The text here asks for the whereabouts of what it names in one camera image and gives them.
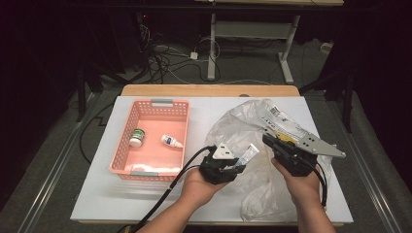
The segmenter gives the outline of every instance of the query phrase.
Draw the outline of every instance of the white plug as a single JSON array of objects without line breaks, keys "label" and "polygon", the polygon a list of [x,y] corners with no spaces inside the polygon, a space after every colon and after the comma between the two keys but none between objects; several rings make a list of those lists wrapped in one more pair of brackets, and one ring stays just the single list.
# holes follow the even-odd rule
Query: white plug
[{"label": "white plug", "polygon": [[233,159],[234,156],[226,144],[220,143],[215,153],[213,154],[215,159]]},{"label": "white plug", "polygon": [[197,52],[193,51],[190,53],[190,59],[197,60]]}]

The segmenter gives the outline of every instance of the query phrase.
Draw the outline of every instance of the person's right hand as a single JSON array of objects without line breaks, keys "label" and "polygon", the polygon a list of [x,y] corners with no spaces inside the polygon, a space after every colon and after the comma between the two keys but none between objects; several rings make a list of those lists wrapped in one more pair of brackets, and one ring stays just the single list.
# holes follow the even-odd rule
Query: person's right hand
[{"label": "person's right hand", "polygon": [[322,206],[319,194],[319,179],[314,172],[307,177],[294,177],[275,158],[272,158],[271,162],[284,176],[292,201],[297,208]]}]

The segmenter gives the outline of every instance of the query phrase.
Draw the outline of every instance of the basket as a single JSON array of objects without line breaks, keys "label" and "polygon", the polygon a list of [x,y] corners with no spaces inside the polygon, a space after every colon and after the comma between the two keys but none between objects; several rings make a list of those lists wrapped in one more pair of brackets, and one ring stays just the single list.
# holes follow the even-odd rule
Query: basket
[{"label": "basket", "polygon": [[[124,180],[173,181],[183,168],[185,147],[171,148],[160,139],[166,134],[185,145],[188,124],[189,101],[135,100],[110,164],[110,171]],[[129,145],[135,128],[145,131],[140,148]]]}]

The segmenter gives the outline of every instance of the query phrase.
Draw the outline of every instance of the bottle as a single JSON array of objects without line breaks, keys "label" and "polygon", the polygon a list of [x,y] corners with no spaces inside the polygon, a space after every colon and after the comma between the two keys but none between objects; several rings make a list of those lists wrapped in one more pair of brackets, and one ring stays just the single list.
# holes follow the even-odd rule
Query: bottle
[{"label": "bottle", "polygon": [[169,147],[172,147],[172,148],[182,148],[182,147],[183,147],[183,144],[180,143],[180,142],[178,142],[177,139],[172,138],[172,137],[167,136],[167,135],[161,136],[160,141],[161,141],[163,144],[165,144],[165,145],[167,145],[167,146],[169,146]]},{"label": "bottle", "polygon": [[134,148],[142,147],[143,136],[145,136],[145,131],[142,129],[135,129],[133,131],[133,136],[131,137],[129,144]]}]

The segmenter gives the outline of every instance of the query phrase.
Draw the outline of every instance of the clear plastic bag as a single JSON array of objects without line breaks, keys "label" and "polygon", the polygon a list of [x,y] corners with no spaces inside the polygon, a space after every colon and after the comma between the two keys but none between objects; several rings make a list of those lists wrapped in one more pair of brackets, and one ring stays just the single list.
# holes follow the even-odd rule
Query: clear plastic bag
[{"label": "clear plastic bag", "polygon": [[[292,133],[291,137],[299,138],[307,132],[280,111],[273,101],[250,100],[227,111],[209,131],[205,145],[225,143],[236,157],[242,156],[249,144],[254,144],[260,151],[243,173],[222,190],[228,194],[236,192],[244,195],[240,208],[243,220],[296,221],[295,207],[285,180],[270,162],[273,151],[262,141],[264,130],[268,128],[268,118],[275,126],[287,128]],[[320,155],[318,162],[329,181],[331,158]]]}]

